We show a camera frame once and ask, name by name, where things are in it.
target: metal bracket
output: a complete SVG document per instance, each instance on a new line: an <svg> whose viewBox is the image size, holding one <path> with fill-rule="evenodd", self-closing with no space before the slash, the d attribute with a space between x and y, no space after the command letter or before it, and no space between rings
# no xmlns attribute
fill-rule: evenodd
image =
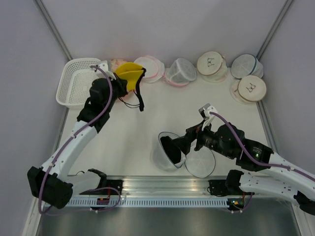
<svg viewBox="0 0 315 236"><path fill-rule="evenodd" d="M121 194L123 190L123 181L120 179L108 179L105 187L112 187L117 189L117 191ZM80 195L108 195L108 190L99 190L99 191L85 191ZM115 191L110 191L110 195L118 195Z"/></svg>
<svg viewBox="0 0 315 236"><path fill-rule="evenodd" d="M243 195L242 191L235 191L231 192L225 186L225 179L212 179L209 180L209 192L212 196L217 197L226 197L226 196L236 196L236 195Z"/></svg>

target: white plastic basket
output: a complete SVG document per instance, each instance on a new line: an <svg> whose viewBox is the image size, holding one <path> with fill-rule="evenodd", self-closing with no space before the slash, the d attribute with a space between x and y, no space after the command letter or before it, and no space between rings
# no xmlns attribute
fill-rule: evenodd
<svg viewBox="0 0 315 236"><path fill-rule="evenodd" d="M56 100L59 104L70 109L82 109L92 82L98 78L91 65L100 62L97 58L81 58L69 61L63 68L59 81Z"/></svg>

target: wire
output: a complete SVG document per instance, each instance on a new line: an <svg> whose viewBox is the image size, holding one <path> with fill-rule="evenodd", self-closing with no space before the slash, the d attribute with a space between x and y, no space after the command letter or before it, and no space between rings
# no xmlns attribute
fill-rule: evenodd
<svg viewBox="0 0 315 236"><path fill-rule="evenodd" d="M226 195L215 195L215 194L211 194L210 192L210 187L207 187L207 192L210 193L211 196L216 196L216 197L226 197L228 194Z"/></svg>
<svg viewBox="0 0 315 236"><path fill-rule="evenodd" d="M66 214L76 213L76 212L80 212L80 211L94 211L95 213L98 213L98 212L104 212L104 211L112 210L113 208L115 208L120 203L120 201L122 199L122 196L121 196L120 192L116 188L103 187L103 188L91 189L91 190L88 190L88 191L89 192L94 192L94 191L99 191L99 190L104 190L104 189L113 190L118 195L117 202L113 206L111 206L109 208L102 206L102 209L99 209L99 210L92 210L91 208L84 208L84 209L78 209L78 210L74 210L74 211L71 211L71 212L65 212L65 213L57 213L57 214L45 213L45 214L48 215L48 216L60 216L60 215L66 215Z"/></svg>
<svg viewBox="0 0 315 236"><path fill-rule="evenodd" d="M43 178L43 181L41 183L41 186L40 186L40 190L39 190L39 194L38 194L38 211L40 214L45 214L47 213L52 206L48 207L46 210L42 210L42 197L43 197L43 192L44 192L44 186L45 186L45 183L46 183L46 180L47 180L47 177L53 167L53 165L55 164L55 162L57 161L57 159L59 158L59 156L61 155L61 153L64 151L64 149L68 146L68 144L82 131L84 130L86 127L88 127L90 124L94 123L96 120L98 120L105 112L106 110L108 109L110 103L111 103L111 100L112 100L112 97L113 97L113 87L112 87L112 83L110 82L110 79L109 77L106 75L105 71L103 71L101 68L99 68L98 66L95 66L95 65L91 65L91 68L95 68L96 70L99 70L104 76L105 76L105 79L107 80L108 82L108 86L109 86L109 97L108 97L108 100L107 100L107 103L104 107L104 109L94 118L92 119L89 123L85 124L84 126L82 126L78 131L76 131L73 136L71 136L63 145L62 147L59 149L59 151L57 152L56 156L54 157L54 159L52 160L51 162L51 165L47 168L46 170L46 173L44 175L44 178Z"/></svg>
<svg viewBox="0 0 315 236"><path fill-rule="evenodd" d="M255 158L253 158L251 156L251 154L247 151L247 149L245 148L245 146L243 145L242 141L240 140L240 138L238 137L238 135L236 134L235 130L232 128L232 126L227 122L226 119L224 119L222 116L220 116L218 113L214 113L214 112L210 112L210 114L220 118L225 125L229 128L229 130L232 132L233 136L235 137L236 141L238 142L238 144L240 145L240 147L242 148L243 152L246 154L246 156L255 164L259 165L259 166L265 166L265 167L279 167L279 168L283 168L283 169L287 169L288 171L294 171L310 180L312 180L313 182L315 182L315 178L308 175L307 173L304 173L303 171L297 170L297 169L291 169L290 166L285 166L285 165L280 165L280 164L267 164L267 163L261 163L257 160L255 160Z"/></svg>
<svg viewBox="0 0 315 236"><path fill-rule="evenodd" d="M85 174L85 172L84 171L79 171L78 173L76 173L75 175L77 176L80 172L82 172L82 173L84 173Z"/></svg>
<svg viewBox="0 0 315 236"><path fill-rule="evenodd" d="M126 103L121 97L119 97L118 99L120 101L122 101L126 105L126 107L129 107L129 108L138 108L138 107L140 107L140 104L133 105L133 104Z"/></svg>
<svg viewBox="0 0 315 236"><path fill-rule="evenodd" d="M244 205L244 207L242 209L239 209L239 207L236 207L235 205L233 205L234 207L238 208L239 210L225 210L225 211L229 211L232 214L233 213L242 213L244 210L246 210L250 206L251 202L252 202L252 193L251 193L250 199L248 200L247 204Z"/></svg>

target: mesh laundry bag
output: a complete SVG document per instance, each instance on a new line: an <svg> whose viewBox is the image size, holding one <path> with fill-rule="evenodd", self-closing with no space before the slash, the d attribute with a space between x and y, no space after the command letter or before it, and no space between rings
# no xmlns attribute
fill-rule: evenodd
<svg viewBox="0 0 315 236"><path fill-rule="evenodd" d="M262 64L255 56L244 54L234 60L231 74L237 79L242 79L248 75L255 75L261 78L264 75L264 71Z"/></svg>
<svg viewBox="0 0 315 236"><path fill-rule="evenodd" d="M165 73L165 80L171 83L187 83L197 79L197 72L193 64L178 58Z"/></svg>
<svg viewBox="0 0 315 236"><path fill-rule="evenodd" d="M203 54L197 62L200 76L207 82L222 82L227 75L227 66L224 57L217 52Z"/></svg>
<svg viewBox="0 0 315 236"><path fill-rule="evenodd" d="M179 157L180 161L176 164L174 164L171 159L167 155L167 150L164 149L162 145L162 139L163 137L170 137L171 139L176 139L179 136L177 134L171 133L171 132L161 132L158 135L158 142L156 142L156 146L153 149L153 152L151 153L152 161L155 163L155 165L163 170L163 171L175 171L184 164L186 161L185 155L179 150Z"/></svg>
<svg viewBox="0 0 315 236"><path fill-rule="evenodd" d="M151 56L139 57L134 63L143 66L147 70L142 79L142 81L146 83L154 83L158 81L165 73L164 63Z"/></svg>
<svg viewBox="0 0 315 236"><path fill-rule="evenodd" d="M202 147L199 151L194 151L191 148L185 162L188 172L198 178L209 176L214 170L215 165L215 157L207 147Z"/></svg>
<svg viewBox="0 0 315 236"><path fill-rule="evenodd" d="M267 92L265 82L254 75L248 75L240 81L236 81L230 88L232 97L240 103L258 102L264 98Z"/></svg>

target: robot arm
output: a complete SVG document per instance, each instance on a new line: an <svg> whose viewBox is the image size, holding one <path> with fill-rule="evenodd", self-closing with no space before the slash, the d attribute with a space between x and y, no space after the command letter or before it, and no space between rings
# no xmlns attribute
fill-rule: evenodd
<svg viewBox="0 0 315 236"><path fill-rule="evenodd" d="M68 177L68 173L85 146L108 121L117 98L135 89L139 101L142 100L139 83L146 72L142 66L126 63L121 69L124 79L110 72L107 62L101 62L94 68L102 73L96 73L100 78L93 81L90 97L77 117L70 136L40 168L31 167L28 171L33 196L58 209L63 208L73 195L106 186L106 174L98 170L90 169L83 175L72 177ZM140 101L141 104L139 108L142 111L144 105Z"/></svg>
<svg viewBox="0 0 315 236"><path fill-rule="evenodd" d="M195 151L205 146L225 157L236 159L236 165L244 170L260 172L278 179L254 177L232 170L225 182L227 188L280 197L299 205L303 211L315 215L315 176L313 174L284 160L271 148L246 139L242 130L228 123L210 104L199 109L199 112L204 120L187 129L185 136L174 140L168 138L165 142L168 148L180 149L184 154L188 154L191 143L197 139ZM211 120L214 116L225 123L217 132L211 131Z"/></svg>

